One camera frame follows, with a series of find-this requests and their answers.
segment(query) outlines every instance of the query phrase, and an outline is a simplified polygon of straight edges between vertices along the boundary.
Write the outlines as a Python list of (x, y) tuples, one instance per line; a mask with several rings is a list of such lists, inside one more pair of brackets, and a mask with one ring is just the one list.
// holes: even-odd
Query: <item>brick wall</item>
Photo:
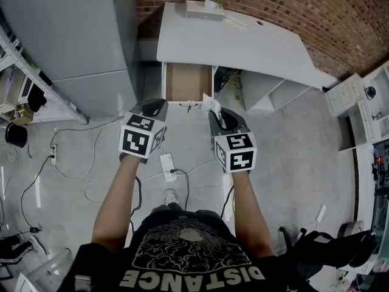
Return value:
[[(139, 22), (167, 1), (185, 0), (137, 0)], [(389, 53), (389, 0), (225, 0), (223, 7), (299, 34), (315, 66), (338, 78), (363, 75)]]

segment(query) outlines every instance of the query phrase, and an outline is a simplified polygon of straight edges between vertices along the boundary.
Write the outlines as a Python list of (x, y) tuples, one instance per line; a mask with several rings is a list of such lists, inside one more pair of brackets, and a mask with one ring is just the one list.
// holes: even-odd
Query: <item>black t-shirt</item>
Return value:
[(89, 283), (91, 291), (310, 290), (283, 259), (245, 252), (221, 219), (168, 210), (147, 217), (120, 254), (81, 246), (59, 291)]

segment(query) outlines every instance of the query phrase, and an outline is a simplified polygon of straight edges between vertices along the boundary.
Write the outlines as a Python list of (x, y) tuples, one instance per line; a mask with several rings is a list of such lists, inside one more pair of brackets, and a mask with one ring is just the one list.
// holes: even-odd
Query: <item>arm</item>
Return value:
[(235, 194), (235, 233), (248, 251), (258, 258), (274, 256), (270, 232), (256, 200), (249, 174), (232, 173)]
[(93, 227), (91, 242), (113, 253), (123, 249), (126, 242), (139, 161), (131, 155), (123, 158)]

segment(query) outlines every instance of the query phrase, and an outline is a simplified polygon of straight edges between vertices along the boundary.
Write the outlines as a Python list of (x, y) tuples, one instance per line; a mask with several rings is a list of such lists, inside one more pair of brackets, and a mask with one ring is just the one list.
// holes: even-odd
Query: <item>power strip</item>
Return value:
[(51, 154), (54, 158), (51, 158), (51, 163), (55, 165), (57, 163), (57, 145), (51, 145)]
[(170, 173), (170, 170), (174, 169), (171, 154), (167, 153), (165, 155), (160, 155), (159, 159), (162, 164), (162, 170), (164, 171), (166, 182), (174, 182), (177, 179), (177, 175)]

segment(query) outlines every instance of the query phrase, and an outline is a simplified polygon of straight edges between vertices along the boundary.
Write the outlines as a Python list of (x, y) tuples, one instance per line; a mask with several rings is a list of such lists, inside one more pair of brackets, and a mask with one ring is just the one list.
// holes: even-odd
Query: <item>sneaker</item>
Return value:
[(178, 203), (177, 195), (173, 189), (169, 189), (165, 193), (164, 203), (168, 205), (173, 202)]
[(46, 250), (44, 249), (43, 245), (39, 242), (39, 240), (34, 237), (34, 236), (31, 236), (29, 241), (31, 242), (31, 244), (33, 245), (34, 247), (34, 250), (36, 251), (41, 251), (45, 256), (47, 255), (47, 252)]

